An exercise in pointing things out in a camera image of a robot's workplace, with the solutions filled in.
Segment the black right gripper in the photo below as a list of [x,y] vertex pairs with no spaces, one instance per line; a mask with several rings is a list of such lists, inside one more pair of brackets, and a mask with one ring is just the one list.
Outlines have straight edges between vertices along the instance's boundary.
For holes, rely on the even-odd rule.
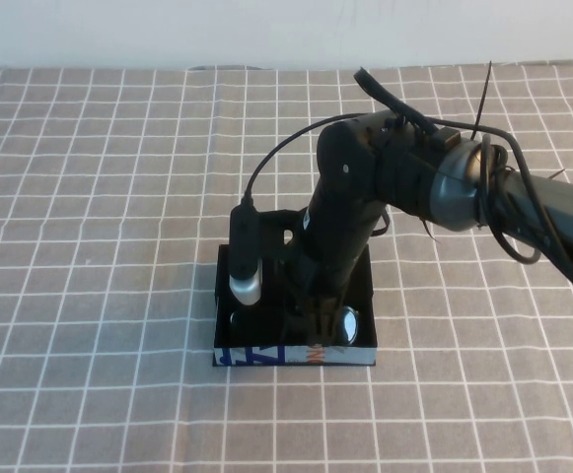
[[287,244],[284,280],[296,310],[286,312],[280,332],[283,343],[318,345],[337,341],[339,309],[351,275],[371,236],[369,224],[298,224]]

